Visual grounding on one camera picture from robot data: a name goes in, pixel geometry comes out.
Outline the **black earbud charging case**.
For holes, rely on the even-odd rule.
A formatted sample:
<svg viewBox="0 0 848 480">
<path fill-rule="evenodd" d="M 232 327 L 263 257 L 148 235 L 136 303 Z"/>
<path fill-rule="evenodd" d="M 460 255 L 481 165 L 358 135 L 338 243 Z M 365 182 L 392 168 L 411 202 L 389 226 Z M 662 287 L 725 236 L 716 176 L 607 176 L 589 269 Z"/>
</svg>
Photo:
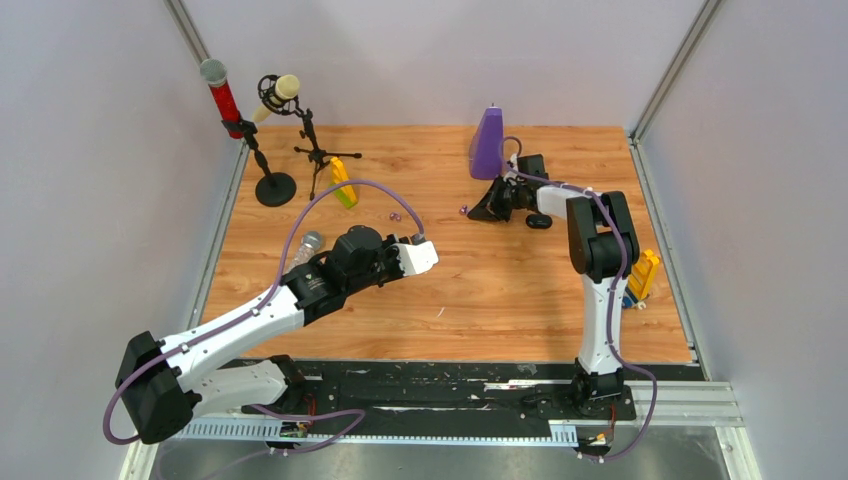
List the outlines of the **black earbud charging case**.
<svg viewBox="0 0 848 480">
<path fill-rule="evenodd" d="M 525 224 L 531 229 L 544 230 L 553 225 L 553 220 L 545 214 L 530 214 L 525 218 Z"/>
</svg>

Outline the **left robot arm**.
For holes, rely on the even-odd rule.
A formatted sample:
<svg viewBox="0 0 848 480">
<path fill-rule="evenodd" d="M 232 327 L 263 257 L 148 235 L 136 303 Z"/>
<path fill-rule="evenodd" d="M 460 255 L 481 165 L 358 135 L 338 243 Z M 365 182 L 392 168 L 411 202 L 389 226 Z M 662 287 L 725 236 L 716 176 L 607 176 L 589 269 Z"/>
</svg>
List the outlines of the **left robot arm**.
<svg viewBox="0 0 848 480">
<path fill-rule="evenodd" d="M 298 411 L 306 386 L 272 360 L 226 363 L 275 336 L 340 309 L 352 295 L 430 271 L 439 261 L 422 235 L 382 237 L 356 225 L 328 251 L 291 268 L 256 299 L 192 329 L 156 339 L 149 331 L 126 345 L 107 409 L 122 403 L 144 444 L 162 442 L 191 420 L 243 405 Z"/>
</svg>

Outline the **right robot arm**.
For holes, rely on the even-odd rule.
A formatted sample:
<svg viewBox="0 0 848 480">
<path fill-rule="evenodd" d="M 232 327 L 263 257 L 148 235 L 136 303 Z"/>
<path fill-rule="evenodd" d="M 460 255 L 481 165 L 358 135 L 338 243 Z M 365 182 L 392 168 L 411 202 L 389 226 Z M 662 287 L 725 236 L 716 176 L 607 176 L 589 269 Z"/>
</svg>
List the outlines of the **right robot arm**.
<svg viewBox="0 0 848 480">
<path fill-rule="evenodd" d="M 617 348 L 623 297 L 639 254 L 629 206 L 621 191 L 590 192 L 549 178 L 541 154 L 517 156 L 493 180 L 467 217 L 507 222 L 515 210 L 558 217 L 567 223 L 569 258 L 584 288 L 584 327 L 575 361 L 571 403 L 596 417 L 624 388 L 624 362 Z"/>
</svg>

